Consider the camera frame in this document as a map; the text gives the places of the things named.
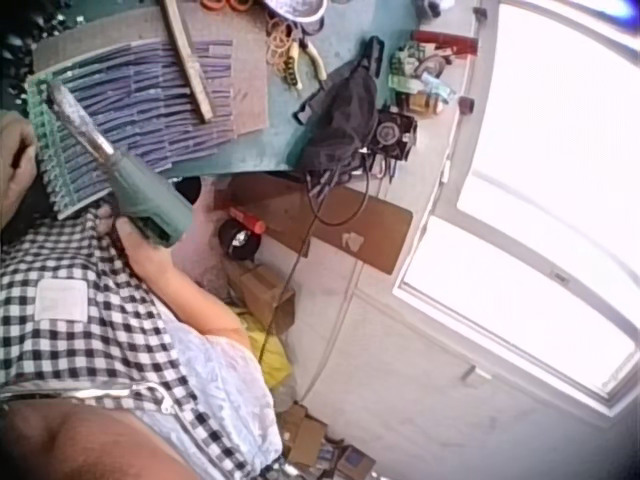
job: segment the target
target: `wooden stick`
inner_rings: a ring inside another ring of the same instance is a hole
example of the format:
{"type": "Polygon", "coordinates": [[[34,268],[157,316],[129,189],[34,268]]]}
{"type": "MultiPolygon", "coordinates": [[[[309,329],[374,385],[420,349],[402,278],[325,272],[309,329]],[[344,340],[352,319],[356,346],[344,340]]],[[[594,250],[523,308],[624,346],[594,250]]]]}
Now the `wooden stick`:
{"type": "Polygon", "coordinates": [[[198,105],[198,110],[205,123],[210,122],[214,118],[213,107],[209,91],[206,87],[206,79],[198,63],[198,58],[194,55],[189,39],[189,30],[184,24],[182,15],[180,15],[180,7],[177,0],[162,0],[162,11],[165,15],[165,21],[171,32],[171,36],[178,50],[180,61],[184,67],[191,88],[191,93],[198,105]]]}

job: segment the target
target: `white wall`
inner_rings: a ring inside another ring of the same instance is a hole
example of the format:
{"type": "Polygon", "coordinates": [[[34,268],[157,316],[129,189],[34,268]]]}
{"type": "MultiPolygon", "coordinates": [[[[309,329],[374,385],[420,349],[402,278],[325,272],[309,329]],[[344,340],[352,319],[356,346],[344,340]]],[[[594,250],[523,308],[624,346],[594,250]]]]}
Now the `white wall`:
{"type": "MultiPolygon", "coordinates": [[[[458,0],[434,27],[469,33],[473,4],[458,0]]],[[[459,88],[463,73],[461,65],[450,68],[446,80],[459,88]]],[[[393,186],[375,186],[414,212],[405,256],[454,121],[450,108],[423,122],[420,144],[393,186]]],[[[288,272],[294,255],[267,239],[261,260],[288,272]]],[[[297,315],[288,343],[298,392],[331,433],[374,456],[376,470],[395,480],[623,478],[640,451],[637,405],[603,429],[499,374],[479,389],[466,387],[460,377],[473,359],[436,342],[427,328],[433,320],[393,297],[397,274],[386,276],[314,240],[294,277],[297,315]]]]}

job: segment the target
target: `power cord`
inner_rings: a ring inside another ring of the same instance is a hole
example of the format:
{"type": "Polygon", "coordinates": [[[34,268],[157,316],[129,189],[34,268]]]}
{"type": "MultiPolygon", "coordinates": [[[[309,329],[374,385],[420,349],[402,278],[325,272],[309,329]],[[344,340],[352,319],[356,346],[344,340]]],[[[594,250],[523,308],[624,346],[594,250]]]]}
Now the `power cord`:
{"type": "Polygon", "coordinates": [[[304,234],[304,237],[302,239],[302,245],[300,246],[300,249],[297,252],[296,259],[293,262],[293,266],[291,267],[291,270],[289,271],[289,275],[287,275],[287,278],[286,278],[284,284],[282,285],[282,289],[280,290],[280,293],[278,294],[278,299],[276,301],[275,308],[273,310],[273,313],[271,314],[271,319],[269,320],[269,324],[267,325],[267,328],[265,330],[264,340],[262,342],[262,346],[260,347],[260,354],[258,355],[258,363],[260,364],[260,367],[262,367],[262,360],[264,358],[264,354],[265,354],[265,351],[267,349],[267,344],[269,343],[269,338],[273,335],[272,330],[274,328],[274,324],[275,324],[274,320],[275,320],[275,317],[276,317],[276,313],[277,313],[278,307],[280,306],[280,303],[282,302],[287,289],[291,285],[291,281],[293,280],[293,275],[296,273],[298,265],[300,264],[300,260],[302,259],[302,254],[303,254],[303,252],[305,250],[305,247],[307,246],[307,243],[311,240],[311,235],[313,233],[314,227],[318,223],[321,223],[321,224],[326,225],[328,227],[342,227],[344,225],[347,225],[349,222],[352,222],[356,218],[358,218],[358,216],[362,213],[362,211],[366,207],[367,199],[369,197],[369,189],[371,187],[371,174],[369,172],[369,169],[366,166],[366,162],[365,162],[365,165],[364,165],[363,168],[364,168],[365,179],[366,179],[367,184],[366,184],[366,187],[365,187],[365,192],[362,195],[363,196],[362,202],[360,202],[360,206],[357,208],[357,210],[353,214],[349,215],[348,218],[346,218],[345,220],[342,220],[340,222],[336,222],[336,223],[327,222],[326,220],[324,220],[320,216],[320,214],[322,213],[322,207],[324,207],[327,198],[329,198],[329,193],[330,192],[327,193],[327,195],[324,196],[324,198],[320,201],[320,204],[318,205],[318,208],[316,209],[315,205],[313,204],[313,200],[311,199],[311,195],[309,194],[309,188],[308,188],[308,185],[307,185],[307,187],[306,187],[306,189],[307,189],[307,199],[309,200],[309,205],[311,207],[311,212],[313,213],[313,219],[309,223],[309,227],[307,228],[307,231],[304,234]]]}
{"type": "Polygon", "coordinates": [[[364,210],[364,207],[367,206],[367,200],[369,198],[369,189],[371,188],[371,173],[369,172],[369,169],[367,168],[366,162],[363,163],[363,170],[364,170],[364,175],[365,175],[365,181],[366,186],[365,186],[365,190],[364,190],[364,195],[362,196],[362,201],[360,202],[360,205],[358,206],[358,208],[356,209],[356,211],[354,213],[352,213],[351,215],[349,215],[347,218],[345,218],[344,220],[341,220],[340,222],[329,222],[325,219],[323,219],[320,216],[320,208],[316,209],[315,205],[313,204],[313,199],[311,198],[311,192],[309,189],[309,184],[308,182],[305,182],[306,184],[306,189],[307,189],[307,200],[309,200],[309,207],[311,207],[311,212],[313,213],[313,217],[314,219],[317,219],[318,222],[320,222],[321,224],[327,226],[327,227],[343,227],[344,225],[347,225],[348,223],[354,221],[356,218],[358,218],[358,216],[362,213],[362,211],[364,210]]]}

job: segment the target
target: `black bag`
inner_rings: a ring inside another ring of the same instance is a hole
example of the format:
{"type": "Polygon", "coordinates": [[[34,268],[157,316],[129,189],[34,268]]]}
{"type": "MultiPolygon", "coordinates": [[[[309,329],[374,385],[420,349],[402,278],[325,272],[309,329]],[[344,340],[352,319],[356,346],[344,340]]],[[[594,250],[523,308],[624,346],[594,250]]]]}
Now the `black bag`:
{"type": "Polygon", "coordinates": [[[298,160],[303,173],[345,171],[354,161],[359,165],[358,151],[369,144],[378,122],[375,77],[379,76],[383,49],[380,39],[372,37],[362,58],[345,65],[350,70],[348,76],[342,74],[329,90],[308,103],[322,111],[317,112],[319,118],[298,160]]]}

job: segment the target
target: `yellow bag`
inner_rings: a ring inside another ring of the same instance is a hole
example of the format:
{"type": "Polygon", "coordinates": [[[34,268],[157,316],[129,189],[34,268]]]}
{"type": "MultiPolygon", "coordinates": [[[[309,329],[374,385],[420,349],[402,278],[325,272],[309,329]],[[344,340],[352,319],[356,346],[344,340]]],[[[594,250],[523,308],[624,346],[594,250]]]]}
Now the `yellow bag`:
{"type": "MultiPolygon", "coordinates": [[[[256,356],[260,355],[260,349],[266,335],[264,328],[258,322],[249,310],[245,308],[231,308],[240,318],[249,335],[251,342],[251,351],[256,356]]],[[[292,369],[287,354],[280,339],[275,335],[270,335],[265,347],[264,356],[262,358],[262,376],[270,390],[276,388],[283,380],[291,375],[292,369]]]]}

